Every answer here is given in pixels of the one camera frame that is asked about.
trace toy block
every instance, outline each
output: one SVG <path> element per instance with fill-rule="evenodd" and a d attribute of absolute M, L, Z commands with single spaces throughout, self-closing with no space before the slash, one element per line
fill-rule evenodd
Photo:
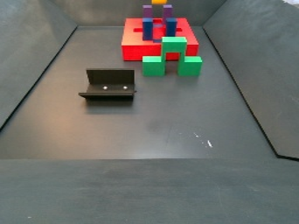
<path fill-rule="evenodd" d="M 166 37 L 175 37 L 178 21 L 175 17 L 166 19 Z"/>
<path fill-rule="evenodd" d="M 154 39 L 154 19 L 151 17 L 143 18 L 143 40 Z"/>
<path fill-rule="evenodd" d="M 179 53 L 181 59 L 185 58 L 187 49 L 186 37 L 163 37 L 162 57 L 166 58 L 167 53 Z"/>
<path fill-rule="evenodd" d="M 165 60 L 161 56 L 143 57 L 145 76 L 165 76 Z"/>
<path fill-rule="evenodd" d="M 153 0 L 153 4 L 167 4 L 167 0 Z"/>
<path fill-rule="evenodd" d="M 186 56 L 179 61 L 178 74 L 181 76 L 198 76 L 202 72 L 202 57 Z"/>
<path fill-rule="evenodd" d="M 177 37 L 187 38 L 187 56 L 197 56 L 199 53 L 199 42 L 193 33 L 193 28 L 189 24 L 186 18 L 177 18 Z M 162 33 L 165 33 L 165 27 L 154 28 L 154 39 L 162 38 Z M 143 60 L 143 56 L 161 56 L 162 55 L 162 43 L 155 43 L 154 41 L 143 40 L 143 19 L 142 18 L 127 18 L 125 34 L 122 40 L 122 51 L 125 60 Z M 178 60 L 179 53 L 170 52 L 166 55 L 167 60 Z"/>
<path fill-rule="evenodd" d="M 154 17 L 154 6 L 153 5 L 145 5 L 145 18 L 153 18 Z"/>
<path fill-rule="evenodd" d="M 174 6 L 171 4 L 166 4 L 163 6 L 163 23 L 166 24 L 166 19 L 174 17 Z"/>

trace red base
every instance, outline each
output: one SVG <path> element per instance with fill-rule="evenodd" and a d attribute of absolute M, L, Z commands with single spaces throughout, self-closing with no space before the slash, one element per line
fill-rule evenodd
<path fill-rule="evenodd" d="M 161 24 L 162 19 L 157 18 L 154 24 Z M 194 36 L 193 28 L 186 18 L 178 18 L 177 37 L 187 38 L 187 56 L 197 56 L 199 52 L 199 42 Z M 161 39 L 165 35 L 165 26 L 154 28 L 154 39 Z M 162 43 L 154 43 L 153 40 L 143 40 L 143 19 L 129 18 L 126 20 L 125 35 L 122 41 L 123 59 L 143 60 L 143 56 L 161 56 Z M 170 52 L 166 55 L 167 60 L 178 60 L 179 53 Z"/>

